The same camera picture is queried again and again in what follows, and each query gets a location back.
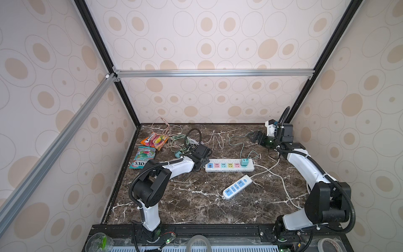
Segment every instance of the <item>patterned wallpaper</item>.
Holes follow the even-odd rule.
[[[141,123],[264,123],[292,106],[306,76],[123,78]]]
[[[0,252],[81,252],[134,129],[112,84],[0,239]]]
[[[105,76],[69,0],[0,3],[0,206]]]
[[[370,0],[293,120],[309,153],[348,182],[360,252],[403,251],[403,1]]]
[[[310,68],[350,0],[87,0],[118,69]]]
[[[69,0],[1,1],[0,206],[105,72]],[[0,239],[0,251],[81,251],[133,134],[112,86]]]

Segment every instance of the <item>green cable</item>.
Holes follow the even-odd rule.
[[[183,135],[183,134],[172,136],[172,137],[170,138],[170,143],[171,143],[171,145],[172,145],[173,142],[175,142],[175,141],[177,141],[177,140],[179,140],[179,139],[183,139],[183,138],[185,138],[185,135]],[[186,139],[186,143],[187,143],[188,145],[190,145],[192,148],[194,148],[194,143],[191,143],[191,142],[189,141],[189,138]],[[184,147],[184,148],[180,148],[179,150],[181,150],[181,151],[187,151],[187,148]]]
[[[245,144],[244,144],[244,143],[231,144],[231,143],[230,143],[231,138],[233,138],[233,137],[243,138],[243,137],[246,137],[247,135],[250,135],[251,133],[253,133],[253,132],[249,132],[249,133],[247,133],[247,134],[245,134],[245,135],[243,135],[243,136],[233,135],[232,137],[230,137],[230,138],[228,139],[228,144],[231,145],[231,146],[237,146],[237,145],[239,145],[239,144],[242,144],[242,149],[241,149],[241,152],[239,153],[239,157],[240,157],[241,159],[242,159],[242,151],[243,151],[243,148],[245,147]],[[249,152],[247,158],[249,158],[249,156],[250,156],[250,154],[251,154],[252,152],[256,153],[256,155],[257,155],[257,156],[255,156],[255,157],[253,157],[252,159],[255,159],[255,158],[258,158],[258,157],[259,157],[259,154],[258,154],[256,151],[253,150],[253,151]]]

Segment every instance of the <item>dark marble surface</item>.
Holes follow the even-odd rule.
[[[266,131],[264,125],[186,124],[181,126],[184,134],[193,127],[199,128],[203,133],[202,141],[209,148],[212,149],[214,143],[213,154],[210,158],[239,158],[242,144],[230,146],[228,144],[229,138],[233,135],[245,135],[250,131],[259,129],[263,132]],[[154,125],[155,127],[164,129],[165,125]],[[178,131],[177,127],[172,127],[172,129],[173,133]],[[209,141],[213,131],[220,133],[214,136],[220,139],[221,147],[218,144],[218,138],[213,137]],[[151,125],[144,125],[141,128],[131,160],[136,155],[137,146],[141,145],[140,141],[150,133]],[[198,139],[196,136],[196,131],[191,133],[193,139]],[[223,138],[223,148],[219,136]],[[255,150],[259,153],[259,157],[254,160],[255,164],[270,168],[276,163],[276,160],[272,160],[268,156],[267,149],[252,144],[246,137],[231,139],[231,144],[240,142],[245,144],[242,152],[243,158],[246,158],[251,150]],[[276,157],[277,152],[271,150],[270,155]],[[174,153],[167,144],[162,147],[161,151],[157,151],[155,156],[157,161],[168,161],[174,158]],[[277,216],[298,210],[287,200],[281,179],[269,172],[253,177],[255,183],[246,187],[232,199],[223,199],[222,191],[234,181],[245,174],[252,176],[264,170],[264,168],[255,167],[255,171],[248,173],[207,173],[202,169],[200,172],[185,173],[173,178],[159,203],[161,222],[164,224],[274,223]],[[298,171],[283,157],[271,171],[284,178],[287,191],[293,202],[303,206],[307,197],[307,190],[305,180]],[[130,201],[127,194],[129,183],[138,172],[137,169],[127,169],[107,224],[128,224],[132,220],[140,220],[140,213],[136,209],[137,205]]]

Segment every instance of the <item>candy bag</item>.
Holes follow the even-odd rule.
[[[140,146],[137,149],[137,154],[134,157],[133,163],[130,168],[132,169],[142,169],[148,160],[153,159],[155,156],[155,149],[146,146]]]
[[[168,141],[168,138],[169,137],[166,135],[161,135],[153,132],[140,143],[145,146],[153,147],[156,148],[157,150],[160,150],[161,147],[164,145],[164,143]]]

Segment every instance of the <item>power strip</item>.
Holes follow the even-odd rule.
[[[235,182],[232,185],[230,185],[229,187],[227,187],[222,192],[222,195],[224,196],[224,198],[226,200],[229,200],[232,197],[234,197],[237,193],[242,191],[242,189],[244,189],[245,187],[250,185],[251,183],[252,183],[252,179],[248,175],[245,175],[240,180],[238,180],[237,182]]]
[[[211,158],[210,163],[204,166],[206,172],[227,172],[227,171],[254,171],[253,160],[240,158]]]

